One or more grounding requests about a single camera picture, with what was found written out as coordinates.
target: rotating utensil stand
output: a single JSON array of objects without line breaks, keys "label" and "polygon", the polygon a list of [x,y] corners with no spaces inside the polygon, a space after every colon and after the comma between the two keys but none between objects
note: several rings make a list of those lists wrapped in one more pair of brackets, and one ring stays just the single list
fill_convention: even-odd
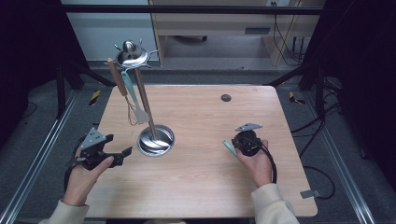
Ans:
[{"label": "rotating utensil stand", "polygon": [[150,157],[159,157],[167,153],[175,143],[175,135],[172,130],[164,125],[155,125],[152,118],[151,110],[149,108],[149,99],[146,94],[145,85],[143,82],[140,66],[147,66],[149,56],[153,52],[148,53],[141,47],[141,40],[139,45],[132,40],[127,40],[123,43],[123,50],[117,55],[117,63],[125,71],[134,69],[134,77],[136,79],[137,88],[139,89],[140,97],[143,107],[148,113],[149,121],[148,127],[144,129],[137,137],[137,146],[144,155]]}]

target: teal utensil handle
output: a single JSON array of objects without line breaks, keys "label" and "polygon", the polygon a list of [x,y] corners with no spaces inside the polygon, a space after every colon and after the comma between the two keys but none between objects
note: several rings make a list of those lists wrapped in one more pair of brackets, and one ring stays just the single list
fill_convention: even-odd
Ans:
[{"label": "teal utensil handle", "polygon": [[223,144],[236,156],[236,150],[233,148],[233,145],[231,145],[227,140],[223,140]]},{"label": "teal utensil handle", "polygon": [[132,81],[129,78],[128,73],[126,73],[125,71],[122,71],[121,76],[122,76],[122,79],[124,80],[126,89],[128,90],[129,94],[131,94],[132,99],[134,100],[134,103],[136,104],[137,97],[136,97],[136,94],[134,93],[134,86],[132,85]]}]

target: hand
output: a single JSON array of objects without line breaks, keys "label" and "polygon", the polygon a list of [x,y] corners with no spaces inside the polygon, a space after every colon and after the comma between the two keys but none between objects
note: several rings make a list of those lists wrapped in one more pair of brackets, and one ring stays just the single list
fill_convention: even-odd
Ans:
[{"label": "hand", "polygon": [[114,157],[108,157],[91,171],[86,170],[81,164],[74,167],[69,177],[67,190],[62,201],[71,206],[83,206],[99,175],[101,175],[113,161]]},{"label": "hand", "polygon": [[[262,140],[262,144],[268,148],[267,140]],[[257,188],[272,183],[272,165],[262,150],[252,157],[247,157],[242,154],[239,148],[236,148],[236,157],[247,167]]]}]

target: whisk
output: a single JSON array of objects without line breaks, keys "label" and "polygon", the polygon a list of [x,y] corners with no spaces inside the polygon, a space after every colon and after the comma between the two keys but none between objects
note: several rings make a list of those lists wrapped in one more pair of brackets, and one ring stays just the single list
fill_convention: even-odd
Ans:
[{"label": "whisk", "polygon": [[125,85],[123,83],[122,77],[120,72],[117,70],[116,66],[114,65],[114,62],[111,58],[107,59],[107,64],[110,67],[111,75],[113,76],[114,80],[116,81],[117,87],[120,90],[120,93],[122,96],[125,97],[126,103],[128,104],[128,121],[129,124],[132,126],[135,126],[138,122],[136,120],[136,116],[134,115],[136,111],[136,107],[131,104],[128,100],[128,92],[126,91]]}]

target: beige sleeve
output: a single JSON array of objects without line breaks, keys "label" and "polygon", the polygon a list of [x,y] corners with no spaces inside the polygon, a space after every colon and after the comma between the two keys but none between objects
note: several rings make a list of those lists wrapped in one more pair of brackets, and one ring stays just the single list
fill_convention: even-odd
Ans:
[{"label": "beige sleeve", "polygon": [[277,184],[267,184],[251,193],[256,223],[299,223],[291,204],[280,195]]},{"label": "beige sleeve", "polygon": [[88,209],[90,209],[88,205],[75,207],[59,201],[52,216],[40,221],[39,224],[82,224]]}]

